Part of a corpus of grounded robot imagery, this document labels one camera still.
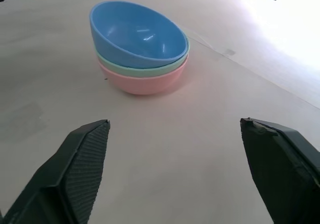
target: bowl rim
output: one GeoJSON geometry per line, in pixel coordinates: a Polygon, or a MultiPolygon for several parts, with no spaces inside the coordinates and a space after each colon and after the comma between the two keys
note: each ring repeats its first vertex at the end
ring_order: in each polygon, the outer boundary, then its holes
{"type": "Polygon", "coordinates": [[[96,46],[94,46],[94,50],[95,50],[95,53],[96,55],[98,56],[99,59],[101,59],[103,62],[111,65],[111,66],[114,66],[116,68],[119,68],[119,69],[124,69],[124,70],[128,70],[128,71],[134,71],[134,72],[145,72],[145,71],[158,71],[158,70],[163,70],[165,68],[169,68],[169,67],[172,67],[174,65],[176,65],[178,62],[180,62],[182,59],[186,59],[187,58],[187,55],[189,54],[189,51],[190,51],[190,41],[188,39],[188,37],[186,36],[186,40],[187,40],[187,50],[185,52],[185,54],[177,59],[175,62],[173,63],[170,63],[170,64],[167,64],[165,66],[160,66],[160,67],[155,67],[155,68],[132,68],[132,67],[126,67],[126,66],[121,66],[119,64],[115,64],[115,63],[112,63],[111,61],[107,60],[106,58],[104,58],[101,54],[99,54],[99,52],[97,51],[96,49],[96,46]]]}
{"type": "Polygon", "coordinates": [[[183,63],[178,68],[176,68],[175,70],[173,70],[173,71],[171,71],[169,73],[165,73],[163,75],[153,76],[153,77],[131,77],[131,76],[125,76],[125,75],[113,72],[110,69],[106,68],[99,60],[98,60],[98,63],[99,63],[100,68],[102,68],[104,71],[109,72],[112,75],[115,75],[115,76],[120,77],[120,78],[129,78],[129,79],[135,79],[135,80],[151,80],[151,79],[163,78],[163,77],[169,76],[169,75],[171,75],[171,74],[173,74],[175,72],[178,72],[180,69],[182,69],[185,66],[185,64],[187,63],[188,59],[189,59],[189,54],[186,56],[186,58],[183,61],[183,63]]]}
{"type": "Polygon", "coordinates": [[[129,1],[123,1],[123,0],[103,1],[103,2],[97,3],[97,4],[91,9],[89,17],[90,17],[90,24],[91,24],[92,28],[94,29],[94,31],[95,31],[96,33],[99,34],[99,36],[100,36],[104,41],[106,41],[107,43],[109,43],[111,46],[113,46],[113,47],[115,47],[115,48],[117,48],[117,49],[119,49],[119,50],[121,50],[121,51],[123,51],[123,52],[125,52],[125,53],[127,53],[127,54],[130,54],[130,55],[132,55],[132,56],[134,56],[134,57],[141,58],[141,59],[146,59],[146,60],[150,60],[150,61],[172,61],[172,60],[177,60],[177,59],[179,59],[179,58],[182,57],[182,56],[185,54],[185,52],[187,51],[188,44],[187,44],[187,39],[186,39],[186,35],[184,34],[184,32],[183,32],[174,22],[172,22],[169,18],[167,18],[167,17],[164,16],[163,14],[161,14],[161,13],[159,13],[159,12],[157,12],[157,11],[151,9],[151,8],[148,8],[148,7],[146,7],[146,6],[143,6],[143,5],[141,5],[141,4],[137,4],[137,3],[133,3],[133,2],[129,2],[129,1]],[[169,22],[171,22],[171,23],[178,29],[178,31],[180,31],[180,33],[184,36],[185,49],[183,50],[183,52],[182,52],[181,54],[179,54],[179,55],[177,55],[177,56],[175,56],[175,57],[171,57],[171,58],[149,58],[149,57],[144,57],[144,56],[139,55],[139,54],[132,53],[132,52],[130,52],[130,51],[128,51],[128,50],[125,50],[125,49],[117,46],[116,44],[112,43],[112,42],[111,42],[110,40],[108,40],[104,35],[102,35],[101,32],[97,29],[97,27],[95,26],[95,23],[93,22],[93,18],[92,18],[92,17],[93,17],[93,13],[94,13],[95,9],[96,9],[98,6],[100,6],[100,5],[104,4],[104,3],[115,3],[115,2],[117,2],[117,3],[129,3],[129,4],[133,4],[133,5],[136,5],[136,6],[140,6],[140,7],[149,9],[149,10],[151,10],[151,11],[159,14],[160,16],[164,17],[164,18],[165,18],[166,20],[168,20],[169,22]]]}

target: stacked bowls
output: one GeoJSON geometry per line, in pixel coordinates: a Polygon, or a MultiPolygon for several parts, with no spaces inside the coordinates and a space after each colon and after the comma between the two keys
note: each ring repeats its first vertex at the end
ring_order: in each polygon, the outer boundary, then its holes
{"type": "Polygon", "coordinates": [[[107,1],[92,8],[90,24],[100,68],[119,89],[154,94],[180,77],[190,44],[162,14],[131,2],[107,1]]]}

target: green bowl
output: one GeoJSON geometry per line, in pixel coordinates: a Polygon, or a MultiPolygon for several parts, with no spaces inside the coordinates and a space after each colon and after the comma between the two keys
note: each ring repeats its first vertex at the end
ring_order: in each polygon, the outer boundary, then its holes
{"type": "Polygon", "coordinates": [[[186,37],[187,40],[187,51],[184,54],[184,56],[182,56],[180,59],[178,59],[176,62],[173,62],[171,64],[162,66],[162,67],[157,67],[157,68],[129,68],[129,67],[123,67],[120,65],[117,65],[115,63],[111,63],[110,61],[106,60],[105,58],[103,58],[98,52],[97,50],[95,50],[99,61],[101,62],[101,64],[106,67],[107,69],[124,75],[124,76],[129,76],[129,77],[139,77],[139,78],[143,78],[143,77],[155,77],[155,76],[160,76],[166,73],[170,73],[171,71],[174,71],[175,69],[177,69],[186,59],[189,50],[190,50],[190,42],[188,40],[188,38],[186,37]]]}

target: white table surface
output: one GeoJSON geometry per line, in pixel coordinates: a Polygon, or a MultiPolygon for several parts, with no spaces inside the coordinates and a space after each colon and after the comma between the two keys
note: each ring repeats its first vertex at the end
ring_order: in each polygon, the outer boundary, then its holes
{"type": "Polygon", "coordinates": [[[89,223],[272,223],[239,121],[289,126],[320,150],[318,34],[304,24],[312,17],[287,16],[273,0],[129,0],[171,18],[192,47],[174,87],[136,97],[98,68],[88,14],[100,1],[0,3],[2,212],[70,131],[109,119],[89,223]]]}

